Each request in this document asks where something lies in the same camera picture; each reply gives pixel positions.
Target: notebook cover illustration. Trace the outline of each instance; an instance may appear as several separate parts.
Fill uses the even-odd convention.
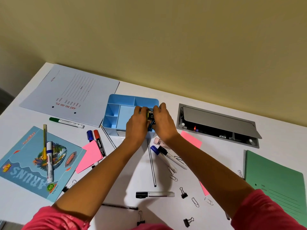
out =
[[[52,202],[74,173],[86,150],[47,132],[53,142],[54,182],[47,183],[43,130],[32,127],[0,160],[0,176]]]
[[[245,180],[261,189],[298,223],[307,227],[306,192],[303,174],[246,152]]]

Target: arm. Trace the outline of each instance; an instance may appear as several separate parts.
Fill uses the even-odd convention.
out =
[[[146,107],[135,108],[121,145],[63,194],[53,207],[81,220],[92,220],[122,169],[143,143],[149,125],[147,110]]]
[[[206,187],[217,203],[232,218],[242,201],[254,189],[216,159],[198,149],[179,135],[166,104],[154,107],[157,135],[179,155]]]

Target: hand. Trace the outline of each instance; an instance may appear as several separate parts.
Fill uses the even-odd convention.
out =
[[[134,114],[126,124],[125,140],[132,143],[133,146],[136,147],[136,150],[142,145],[148,132],[150,121],[147,120],[147,112],[147,107],[140,108],[139,106],[136,106]]]
[[[157,135],[167,144],[167,141],[178,134],[174,120],[170,116],[166,109],[166,104],[161,103],[160,107],[154,106],[154,119],[155,123],[152,128],[155,130]]]

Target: blue notebook cover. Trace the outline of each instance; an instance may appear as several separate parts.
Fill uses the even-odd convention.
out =
[[[86,150],[47,132],[53,142],[54,182],[47,183],[43,130],[32,127],[0,160],[0,176],[52,202],[74,173]]]

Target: yellow pen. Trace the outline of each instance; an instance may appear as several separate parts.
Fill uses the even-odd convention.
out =
[[[44,130],[43,160],[47,160],[47,124],[44,124],[43,130]]]

